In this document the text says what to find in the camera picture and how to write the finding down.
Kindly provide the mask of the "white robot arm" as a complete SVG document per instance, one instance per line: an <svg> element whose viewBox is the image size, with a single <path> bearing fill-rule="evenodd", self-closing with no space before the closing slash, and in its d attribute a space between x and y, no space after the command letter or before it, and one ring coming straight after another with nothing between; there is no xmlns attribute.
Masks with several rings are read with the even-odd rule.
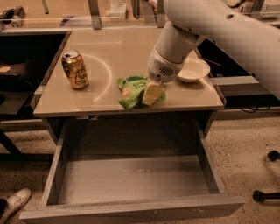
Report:
<svg viewBox="0 0 280 224"><path fill-rule="evenodd" d="M154 81L175 80L190 52L207 39L280 98L280 30L221 0L164 0L168 21L148 60Z"/></svg>

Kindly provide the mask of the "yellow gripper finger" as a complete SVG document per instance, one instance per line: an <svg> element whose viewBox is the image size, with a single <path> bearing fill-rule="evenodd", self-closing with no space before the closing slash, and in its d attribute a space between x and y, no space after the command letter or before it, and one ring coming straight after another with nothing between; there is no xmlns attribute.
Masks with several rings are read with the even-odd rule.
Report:
<svg viewBox="0 0 280 224"><path fill-rule="evenodd" d="M165 87L161 80L148 79L143 92L142 104L150 106L165 98Z"/></svg>

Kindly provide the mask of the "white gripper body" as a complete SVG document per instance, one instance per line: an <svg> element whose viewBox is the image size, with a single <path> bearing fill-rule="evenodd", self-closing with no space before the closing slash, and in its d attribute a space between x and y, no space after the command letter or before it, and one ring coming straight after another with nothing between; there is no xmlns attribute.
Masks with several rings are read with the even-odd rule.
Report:
<svg viewBox="0 0 280 224"><path fill-rule="evenodd" d="M183 63L177 64L164 59L157 49L153 48L148 59L148 75L156 81L171 82L177 78L183 65Z"/></svg>

